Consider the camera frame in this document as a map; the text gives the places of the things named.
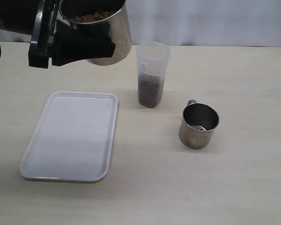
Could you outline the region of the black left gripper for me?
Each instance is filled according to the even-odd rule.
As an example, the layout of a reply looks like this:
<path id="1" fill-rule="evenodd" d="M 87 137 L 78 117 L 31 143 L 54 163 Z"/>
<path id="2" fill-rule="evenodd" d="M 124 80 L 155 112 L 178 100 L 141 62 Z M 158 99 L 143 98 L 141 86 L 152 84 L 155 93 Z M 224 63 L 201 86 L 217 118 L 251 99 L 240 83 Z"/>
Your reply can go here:
<path id="1" fill-rule="evenodd" d="M 59 3 L 59 0 L 0 0 L 0 30 L 31 35 L 30 67 L 49 67 Z"/>

